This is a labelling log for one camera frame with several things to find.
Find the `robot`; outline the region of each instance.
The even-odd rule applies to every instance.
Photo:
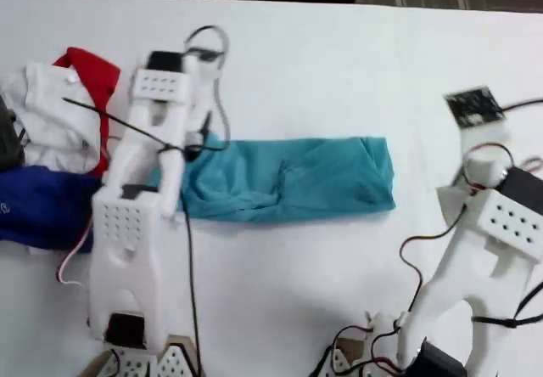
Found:
[[[176,212],[185,163],[204,147],[222,55],[155,51],[133,78],[127,122],[136,129],[126,130],[92,199],[89,325],[111,347],[146,355],[165,348],[165,274],[156,243]],[[157,160],[159,187],[133,184],[145,183]]]

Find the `teal cloth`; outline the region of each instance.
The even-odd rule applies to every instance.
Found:
[[[191,217],[289,222],[392,210],[393,176],[384,138],[232,141],[186,165],[182,192]]]

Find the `red cloth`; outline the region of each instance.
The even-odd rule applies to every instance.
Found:
[[[55,61],[53,65],[66,68],[73,66],[81,83],[91,96],[94,106],[99,110],[106,111],[108,101],[119,81],[119,67],[82,48],[68,48],[66,54]],[[107,146],[108,136],[109,118],[100,116],[100,146]],[[89,174],[102,176],[108,169],[108,164],[107,157],[103,152],[100,152],[100,160]]]

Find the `black cable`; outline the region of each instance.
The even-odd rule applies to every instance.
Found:
[[[532,316],[524,319],[517,319],[520,312],[529,304],[543,290],[543,282],[536,285],[521,301],[518,305],[518,309],[515,312],[515,316],[510,319],[489,318],[486,316],[473,316],[472,322],[480,324],[497,324],[504,328],[516,329],[518,326],[524,326],[526,324],[537,324],[543,321],[543,313],[541,315]]]
[[[221,43],[222,43],[221,57],[219,58],[219,64],[217,65],[217,69],[218,71],[222,72],[222,68],[224,67],[224,64],[227,61],[228,51],[230,50],[230,41],[228,39],[227,33],[220,26],[206,25],[206,26],[199,27],[198,29],[193,31],[185,39],[185,52],[188,51],[188,46],[193,41],[193,39],[203,31],[214,31],[221,39]],[[221,78],[217,77],[213,81],[213,98],[215,100],[216,107],[219,110],[219,115],[221,116],[221,119],[222,119],[222,125],[224,126],[224,138],[225,138],[224,145],[220,148],[211,148],[211,147],[204,148],[201,145],[190,145],[190,146],[187,146],[187,149],[193,149],[193,150],[206,149],[206,150],[221,151],[221,150],[227,149],[228,146],[230,146],[230,135],[231,135],[230,123],[228,121],[228,115],[226,111],[224,110],[224,107],[222,106],[220,85],[221,85]]]
[[[394,324],[394,328],[392,331],[390,332],[387,332],[387,333],[382,333],[381,335],[377,335],[375,337],[375,339],[373,339],[373,342],[372,342],[372,345],[371,345],[371,349],[370,349],[370,353],[372,354],[372,359],[375,358],[375,345],[377,344],[377,342],[381,339],[383,339],[384,337],[389,337],[389,336],[394,336],[396,335],[397,333],[400,332],[400,327],[396,326],[396,324]],[[380,369],[382,369],[383,371],[386,371],[387,373],[391,374],[391,375],[398,375],[398,374],[401,374],[404,372],[404,370],[402,370],[400,367],[398,366],[394,366],[393,367],[393,370],[394,372],[391,372],[390,370],[386,369],[385,367],[381,366],[379,363],[375,363],[377,367],[379,367]]]
[[[200,355],[200,338],[199,338],[199,327],[198,327],[198,313],[196,311],[196,293],[194,288],[194,250],[193,250],[193,231],[190,227],[190,216],[188,215],[187,202],[181,195],[181,205],[183,208],[183,213],[185,215],[185,224],[187,227],[187,237],[188,237],[188,282],[190,285],[190,300],[193,307],[193,327],[194,327],[194,340],[196,346],[196,364],[197,364],[197,376],[202,375],[202,357]]]
[[[518,314],[524,309],[528,303],[535,298],[536,295],[538,295],[543,290],[543,282],[535,286],[525,297],[520,301],[518,304],[518,309],[515,312],[515,318],[518,316]]]
[[[421,270],[415,264],[407,261],[407,259],[404,257],[404,249],[406,248],[406,246],[409,243],[411,243],[412,241],[414,241],[416,239],[440,239],[441,237],[445,237],[448,233],[450,233],[452,231],[452,229],[454,227],[456,227],[456,225],[458,224],[458,222],[462,218],[464,212],[466,211],[466,208],[467,208],[466,205],[462,206],[460,214],[458,215],[456,220],[444,232],[436,234],[436,235],[413,235],[413,236],[409,237],[408,239],[406,239],[403,243],[401,243],[400,252],[399,252],[400,253],[400,259],[406,265],[413,268],[413,270],[415,270],[415,272],[417,273],[417,276],[418,276],[417,289],[415,290],[415,295],[411,299],[411,303],[409,304],[409,308],[407,309],[408,312],[410,312],[412,310],[413,306],[415,305],[415,301],[417,300],[418,294],[420,293],[421,288],[423,287],[423,282],[424,281],[423,281],[423,273],[421,272]]]
[[[115,357],[115,361],[117,362],[117,370],[113,374],[108,375],[107,377],[116,377],[120,372],[120,357],[114,349],[110,349],[110,350],[111,350],[111,353],[113,353],[113,356]]]
[[[361,326],[358,326],[358,325],[355,325],[355,324],[352,324],[352,325],[349,325],[349,326],[345,326],[344,328],[342,328],[338,333],[336,333],[336,335],[334,336],[333,338],[333,342],[332,342],[332,345],[330,345],[329,348],[326,349],[326,351],[324,352],[321,360],[319,361],[319,364],[317,364],[317,367],[315,368],[315,370],[310,374],[310,377],[313,377],[313,376],[316,376],[318,375],[318,370],[320,370],[324,364],[324,362],[326,361],[326,357],[328,355],[328,353],[330,351],[332,351],[332,356],[330,356],[330,369],[332,370],[332,372],[334,373],[334,375],[336,376],[345,376],[345,375],[349,375],[351,373],[353,373],[354,371],[356,370],[361,370],[364,368],[364,366],[367,366],[368,364],[377,364],[379,365],[380,363],[383,363],[383,364],[387,364],[388,366],[390,366],[392,369],[399,369],[397,368],[394,363],[392,362],[392,360],[390,360],[389,358],[387,357],[374,357],[370,360],[366,360],[365,362],[361,362],[361,363],[358,363],[346,370],[343,370],[343,371],[336,371],[335,367],[334,367],[334,364],[333,364],[333,351],[335,350],[337,344],[338,344],[338,339],[339,337],[341,336],[341,334],[343,332],[345,332],[347,329],[357,329],[357,330],[360,330],[364,333],[371,333],[373,332],[373,329],[369,329],[369,328],[364,328],[364,327],[361,327]],[[396,374],[395,372],[390,372],[390,370],[387,370],[388,373],[390,373],[391,375],[393,376],[396,376],[398,374]]]
[[[511,105],[502,107],[501,110],[503,112],[508,112],[508,111],[513,111],[517,108],[523,108],[528,105],[535,105],[535,104],[543,104],[543,98],[528,99],[526,101],[521,101],[520,103],[511,104]]]
[[[135,127],[132,124],[129,124],[128,122],[123,121],[121,118],[117,118],[116,116],[111,115],[110,113],[108,113],[106,111],[95,108],[92,105],[87,105],[87,104],[80,103],[79,101],[75,101],[74,99],[71,99],[71,98],[63,97],[62,99],[64,101],[66,101],[67,103],[77,105],[79,107],[85,108],[85,109],[90,110],[90,111],[94,111],[100,116],[105,116],[106,118],[109,118],[110,120],[115,121],[118,124],[121,124],[123,127],[127,127],[127,128],[130,128],[130,129],[132,129],[132,130],[134,130],[136,132],[139,132],[142,135],[144,135],[144,136],[146,136],[148,138],[151,138],[154,141],[164,145],[164,147],[167,148],[167,149],[178,149],[178,150],[181,150],[181,152],[183,151],[182,148],[179,148],[178,146],[172,145],[171,143],[167,143],[167,142],[163,141],[162,139],[160,139],[158,137],[155,137],[152,133],[149,133],[147,131],[144,131],[143,129]]]

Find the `white table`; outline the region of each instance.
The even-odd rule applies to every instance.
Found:
[[[118,115],[126,114],[139,59],[152,49],[180,51],[190,31],[218,24],[232,43],[222,97],[234,138],[389,140],[398,205],[389,214],[194,223],[202,355],[211,377],[307,375],[335,330],[363,322],[366,310],[404,310],[416,278],[398,246],[443,229],[434,189],[451,180],[460,160],[459,132],[442,95],[481,84],[502,104],[543,95],[538,14],[213,0],[0,0],[0,8],[1,75],[30,59],[52,62],[68,46],[86,48],[124,71],[110,103]],[[543,154],[542,118],[543,107],[511,115],[518,160]],[[184,231],[177,236],[184,254]],[[408,254],[429,276],[445,243],[421,242]],[[58,259],[0,244],[1,375],[75,375],[100,350],[87,333],[85,294],[55,284]],[[77,261],[81,271],[87,257]],[[168,286],[178,295],[171,327],[191,334],[181,270]],[[542,309],[538,297],[529,311]],[[468,317],[460,306],[434,332],[461,360],[470,350]],[[543,325],[515,331],[500,376],[541,369],[541,337]]]

